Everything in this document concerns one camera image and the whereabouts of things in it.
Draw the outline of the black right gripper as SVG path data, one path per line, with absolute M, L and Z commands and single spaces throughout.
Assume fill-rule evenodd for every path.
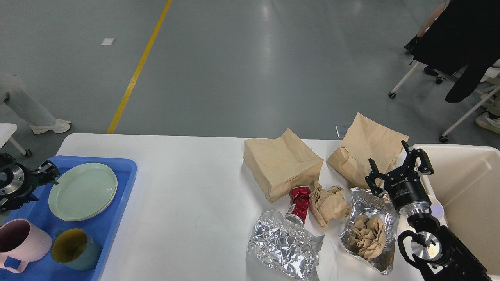
M 368 163 L 371 171 L 365 177 L 365 181 L 371 193 L 378 198 L 383 197 L 386 191 L 395 210 L 400 215 L 425 212 L 432 203 L 420 181 L 418 172 L 422 175 L 432 175 L 434 168 L 424 150 L 411 149 L 405 140 L 401 140 L 401 144 L 406 152 L 402 167 L 397 167 L 388 175 L 382 174 L 378 171 L 375 161 L 369 158 Z M 376 184 L 376 179 L 384 181 L 384 189 Z

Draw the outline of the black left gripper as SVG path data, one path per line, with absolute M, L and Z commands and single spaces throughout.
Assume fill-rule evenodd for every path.
M 51 161 L 44 161 L 37 169 L 30 171 L 21 164 L 14 164 L 1 171 L 0 211 L 20 209 L 25 203 L 39 201 L 33 195 L 36 186 L 57 185 L 61 175 L 57 166 Z

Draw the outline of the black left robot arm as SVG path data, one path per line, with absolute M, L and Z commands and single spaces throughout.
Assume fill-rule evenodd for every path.
M 7 153 L 1 153 L 0 172 L 0 210 L 2 212 L 17 210 L 25 203 L 39 201 L 33 194 L 36 188 L 49 183 L 57 185 L 57 178 L 61 175 L 51 160 L 43 162 L 38 169 L 30 170 Z

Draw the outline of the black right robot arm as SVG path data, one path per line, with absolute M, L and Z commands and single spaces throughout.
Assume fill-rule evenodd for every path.
M 406 152 L 402 165 L 383 174 L 370 158 L 365 181 L 374 196 L 387 194 L 398 214 L 407 216 L 411 230 L 398 235 L 402 257 L 425 281 L 490 281 L 486 267 L 430 211 L 432 203 L 420 180 L 434 173 L 427 153 L 401 143 Z

